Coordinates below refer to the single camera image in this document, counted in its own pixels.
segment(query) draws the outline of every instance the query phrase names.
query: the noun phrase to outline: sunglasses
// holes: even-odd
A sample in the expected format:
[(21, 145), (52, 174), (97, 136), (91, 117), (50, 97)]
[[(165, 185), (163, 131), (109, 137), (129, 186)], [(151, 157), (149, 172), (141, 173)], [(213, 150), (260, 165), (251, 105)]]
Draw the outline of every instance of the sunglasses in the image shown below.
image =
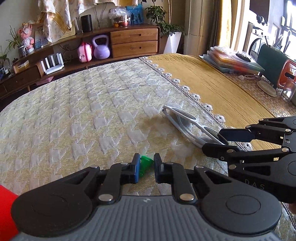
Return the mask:
[[(170, 110), (170, 112), (174, 113), (177, 117), (177, 121), (175, 121), (175, 119), (167, 112), (167, 110)], [(204, 140), (202, 137), (197, 137), (196, 135), (192, 134), (190, 132), (190, 130), (188, 130), (182, 120), (185, 120), (189, 123), (192, 123), (193, 125), (195, 125), (198, 129), (201, 130), (202, 133), (205, 133), (209, 138), (211, 138), (211, 140), (215, 143), (215, 144), (220, 144), (220, 145), (229, 145), (228, 141), (222, 136), (220, 135), (217, 131), (213, 130), (212, 128), (208, 127), (208, 126), (204, 126), (204, 125), (200, 125), (197, 122), (197, 119), (183, 111), (180, 110), (178, 108), (175, 107), (171, 107), (171, 106), (167, 106), (164, 105), (163, 106), (163, 113), (165, 114), (165, 116), (170, 120), (170, 122), (184, 135), (186, 136), (193, 144), (195, 144), (196, 146), (198, 146), (199, 148), (202, 148), (202, 146), (205, 143), (208, 143), (206, 140)]]

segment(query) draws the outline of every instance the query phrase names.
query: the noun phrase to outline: purple kettlebell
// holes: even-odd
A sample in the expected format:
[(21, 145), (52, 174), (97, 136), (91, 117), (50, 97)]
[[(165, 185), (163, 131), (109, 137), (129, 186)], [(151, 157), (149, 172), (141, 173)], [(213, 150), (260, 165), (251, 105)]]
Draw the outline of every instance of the purple kettlebell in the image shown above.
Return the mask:
[[(95, 40), (100, 38), (105, 38), (106, 44), (97, 45)], [(93, 38), (92, 42), (94, 45), (94, 56), (96, 59), (105, 59), (110, 56), (110, 50), (108, 48), (109, 37), (107, 35), (98, 35)]]

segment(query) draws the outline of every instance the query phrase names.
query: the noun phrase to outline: flower lace trim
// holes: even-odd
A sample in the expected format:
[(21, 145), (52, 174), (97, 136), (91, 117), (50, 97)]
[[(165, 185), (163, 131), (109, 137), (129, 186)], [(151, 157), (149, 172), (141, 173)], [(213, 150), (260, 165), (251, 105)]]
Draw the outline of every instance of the flower lace trim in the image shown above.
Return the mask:
[[(182, 91), (190, 100), (192, 100), (196, 105), (198, 105), (205, 113), (207, 113), (211, 119), (216, 122), (219, 127), (221, 128), (233, 128), (233, 127), (228, 127), (225, 126), (225, 118), (222, 115), (219, 114), (213, 114), (212, 110), (213, 107), (210, 104), (207, 103), (202, 103), (200, 101), (200, 95), (195, 94), (195, 93), (190, 93), (190, 88), (185, 85), (180, 85), (180, 80), (179, 79), (174, 79), (172, 78), (171, 73), (165, 73), (165, 69), (158, 67), (158, 64), (153, 64), (152, 60), (148, 59), (148, 57), (140, 57), (140, 60), (148, 64), (151, 68), (156, 70), (158, 73), (160, 73), (164, 78), (166, 78), (169, 82), (171, 82), (175, 87), (177, 87), (180, 91)], [(252, 145), (249, 142), (236, 142), (237, 145), (245, 150), (245, 151), (251, 151), (252, 150)]]

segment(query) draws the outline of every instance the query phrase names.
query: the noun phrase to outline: gray ribbed surface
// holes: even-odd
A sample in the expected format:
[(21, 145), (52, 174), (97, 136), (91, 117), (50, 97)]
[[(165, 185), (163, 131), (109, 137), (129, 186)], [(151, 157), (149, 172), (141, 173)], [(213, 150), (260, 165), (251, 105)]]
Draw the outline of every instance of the gray ribbed surface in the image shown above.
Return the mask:
[(21, 233), (13, 241), (278, 241), (275, 234), (232, 237), (209, 226), (191, 205), (172, 196), (123, 196), (111, 206), (101, 206), (92, 220), (75, 232), (55, 238)]

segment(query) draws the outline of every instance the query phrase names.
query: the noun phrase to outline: white planter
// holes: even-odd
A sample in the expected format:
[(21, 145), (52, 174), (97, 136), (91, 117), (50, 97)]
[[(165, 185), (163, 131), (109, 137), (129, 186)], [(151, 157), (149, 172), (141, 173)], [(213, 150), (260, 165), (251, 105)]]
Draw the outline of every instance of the white planter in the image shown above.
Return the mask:
[(176, 53), (181, 38), (181, 32), (175, 32), (172, 36), (168, 37), (163, 53)]

